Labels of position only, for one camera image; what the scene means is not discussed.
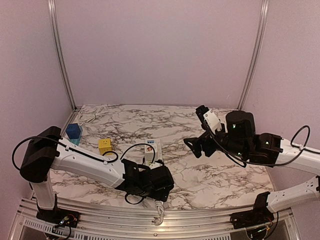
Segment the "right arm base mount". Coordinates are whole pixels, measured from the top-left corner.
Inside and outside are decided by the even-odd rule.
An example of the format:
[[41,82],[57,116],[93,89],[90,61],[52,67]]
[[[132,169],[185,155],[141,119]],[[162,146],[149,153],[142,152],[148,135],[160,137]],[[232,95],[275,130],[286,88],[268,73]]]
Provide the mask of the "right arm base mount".
[[230,215],[230,222],[234,229],[248,228],[264,224],[275,219],[274,214],[267,208],[267,199],[270,192],[263,192],[257,195],[251,210],[240,211]]

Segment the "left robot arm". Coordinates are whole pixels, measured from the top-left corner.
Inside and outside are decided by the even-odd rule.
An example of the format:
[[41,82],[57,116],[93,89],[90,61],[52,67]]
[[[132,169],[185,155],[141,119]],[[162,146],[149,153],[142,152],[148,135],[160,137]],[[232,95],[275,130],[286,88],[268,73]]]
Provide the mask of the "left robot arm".
[[38,207],[53,223],[63,219],[57,207],[50,170],[71,172],[106,184],[127,195],[166,202],[174,188],[169,168],[163,164],[147,166],[134,161],[87,151],[61,136],[61,129],[51,126],[36,136],[17,144],[28,143],[22,163],[17,170],[35,193]]

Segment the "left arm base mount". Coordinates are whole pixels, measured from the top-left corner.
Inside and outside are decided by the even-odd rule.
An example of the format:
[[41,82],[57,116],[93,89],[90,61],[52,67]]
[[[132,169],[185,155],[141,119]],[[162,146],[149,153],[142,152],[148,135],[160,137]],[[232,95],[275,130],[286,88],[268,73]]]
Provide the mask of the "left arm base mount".
[[80,213],[78,211],[58,207],[58,197],[55,194],[53,209],[40,208],[37,204],[36,218],[55,224],[58,227],[69,226],[76,228],[79,222]]

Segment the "white cube socket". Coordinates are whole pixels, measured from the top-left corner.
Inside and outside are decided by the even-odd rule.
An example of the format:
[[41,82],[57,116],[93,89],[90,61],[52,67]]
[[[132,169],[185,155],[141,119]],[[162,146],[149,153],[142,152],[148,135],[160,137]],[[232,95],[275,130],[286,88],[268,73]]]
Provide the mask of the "white cube socket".
[[155,143],[147,143],[144,146],[144,159],[146,165],[150,165],[157,160],[158,157],[158,147]]

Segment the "teal power strip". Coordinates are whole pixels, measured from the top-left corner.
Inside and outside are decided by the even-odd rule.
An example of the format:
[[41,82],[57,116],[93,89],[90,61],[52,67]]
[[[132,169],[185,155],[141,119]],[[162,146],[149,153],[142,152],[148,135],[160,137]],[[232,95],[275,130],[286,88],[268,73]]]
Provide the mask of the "teal power strip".
[[82,137],[83,129],[81,126],[76,127],[73,131],[70,132],[70,142],[79,145],[81,137]]

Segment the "long white power strip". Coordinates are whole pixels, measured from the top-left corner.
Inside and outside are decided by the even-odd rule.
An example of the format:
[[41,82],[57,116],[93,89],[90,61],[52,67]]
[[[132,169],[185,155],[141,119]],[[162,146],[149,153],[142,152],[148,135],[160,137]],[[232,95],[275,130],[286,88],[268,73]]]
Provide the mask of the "long white power strip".
[[[156,163],[157,167],[160,167],[161,165],[164,164],[163,155],[162,155],[161,140],[160,139],[146,139],[145,145],[147,145],[147,143],[155,143],[156,144],[156,146],[157,146],[157,160],[154,163]],[[148,166],[146,164],[145,157],[143,158],[143,165]],[[165,209],[163,206],[163,202],[159,201],[159,200],[155,200],[154,205],[155,205],[155,208],[158,212],[158,216],[154,217],[154,220],[152,222],[155,226],[160,226],[163,223],[164,216],[165,216]]]

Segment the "yellow cube socket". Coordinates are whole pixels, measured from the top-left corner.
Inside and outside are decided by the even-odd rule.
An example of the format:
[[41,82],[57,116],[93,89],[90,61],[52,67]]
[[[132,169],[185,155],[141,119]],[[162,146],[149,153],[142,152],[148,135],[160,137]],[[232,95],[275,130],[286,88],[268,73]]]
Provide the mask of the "yellow cube socket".
[[98,140],[98,150],[100,155],[108,154],[109,151],[113,150],[111,139],[104,138]]

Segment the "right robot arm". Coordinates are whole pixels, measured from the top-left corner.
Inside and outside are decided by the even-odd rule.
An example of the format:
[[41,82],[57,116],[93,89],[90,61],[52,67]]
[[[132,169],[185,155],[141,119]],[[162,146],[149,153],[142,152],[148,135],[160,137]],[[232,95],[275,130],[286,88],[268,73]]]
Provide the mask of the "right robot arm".
[[284,189],[260,193],[254,207],[248,212],[247,219],[258,224],[267,213],[280,210],[320,198],[320,152],[308,149],[306,144],[294,144],[272,133],[257,134],[254,116],[250,112],[233,110],[221,123],[215,113],[205,106],[196,109],[204,133],[199,137],[185,138],[196,158],[204,154],[210,157],[215,151],[223,152],[230,160],[246,167],[288,167],[302,170],[314,176],[299,185]]

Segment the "blue cube socket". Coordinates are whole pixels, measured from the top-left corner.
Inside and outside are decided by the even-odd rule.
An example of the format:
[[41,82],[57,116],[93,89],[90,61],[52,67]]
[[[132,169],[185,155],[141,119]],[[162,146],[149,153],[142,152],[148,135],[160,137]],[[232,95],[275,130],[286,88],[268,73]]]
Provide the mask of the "blue cube socket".
[[78,139],[82,133],[80,126],[77,123],[70,123],[65,130],[69,139]]

